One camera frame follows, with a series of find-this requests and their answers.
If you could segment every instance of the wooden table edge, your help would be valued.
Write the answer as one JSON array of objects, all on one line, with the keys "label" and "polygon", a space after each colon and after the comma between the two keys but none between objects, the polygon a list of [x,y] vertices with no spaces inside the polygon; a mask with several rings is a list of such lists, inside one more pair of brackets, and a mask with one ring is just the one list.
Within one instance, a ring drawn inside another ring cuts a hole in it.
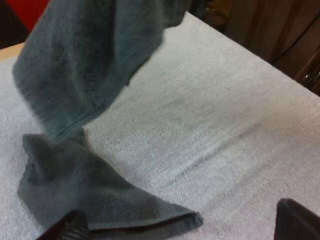
[{"label": "wooden table edge", "polygon": [[3,61],[5,59],[17,56],[21,49],[24,47],[24,43],[20,43],[14,46],[10,46],[4,49],[0,50],[0,61]]}]

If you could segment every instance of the gray towel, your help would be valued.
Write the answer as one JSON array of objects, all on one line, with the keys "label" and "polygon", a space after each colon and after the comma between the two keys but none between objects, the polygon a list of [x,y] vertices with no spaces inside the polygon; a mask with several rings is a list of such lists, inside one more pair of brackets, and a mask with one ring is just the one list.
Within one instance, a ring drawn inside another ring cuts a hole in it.
[{"label": "gray towel", "polygon": [[191,0],[51,0],[13,69],[47,137],[101,115]]},{"label": "gray towel", "polygon": [[203,224],[199,213],[127,182],[90,152],[83,130],[60,144],[27,134],[23,147],[18,195],[45,228],[72,210],[85,212],[93,239],[162,240]]}]

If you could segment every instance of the red object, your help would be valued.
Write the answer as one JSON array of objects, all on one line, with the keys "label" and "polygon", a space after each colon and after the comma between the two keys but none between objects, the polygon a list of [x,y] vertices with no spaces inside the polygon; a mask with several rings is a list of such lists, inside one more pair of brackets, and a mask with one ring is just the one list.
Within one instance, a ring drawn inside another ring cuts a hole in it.
[{"label": "red object", "polygon": [[15,14],[31,32],[49,0],[6,0]]}]

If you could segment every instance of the hanging towel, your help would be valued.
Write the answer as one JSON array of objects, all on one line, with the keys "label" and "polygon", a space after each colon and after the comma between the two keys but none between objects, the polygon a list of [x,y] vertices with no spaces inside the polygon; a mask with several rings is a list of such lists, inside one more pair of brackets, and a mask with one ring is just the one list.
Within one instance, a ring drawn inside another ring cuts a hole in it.
[{"label": "hanging towel", "polygon": [[191,0],[51,0],[13,68],[48,139],[101,115]]}]

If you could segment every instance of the white towel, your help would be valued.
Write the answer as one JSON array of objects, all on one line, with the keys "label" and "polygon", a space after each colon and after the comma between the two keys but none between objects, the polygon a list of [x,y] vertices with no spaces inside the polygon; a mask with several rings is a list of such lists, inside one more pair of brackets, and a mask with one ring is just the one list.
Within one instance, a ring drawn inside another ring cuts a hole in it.
[{"label": "white towel", "polygon": [[[0,228],[40,233],[16,195],[37,133],[0,63]],[[272,240],[280,198],[320,214],[320,100],[187,15],[108,111],[87,130],[95,152],[132,184],[199,211],[204,225],[176,240]]]}]

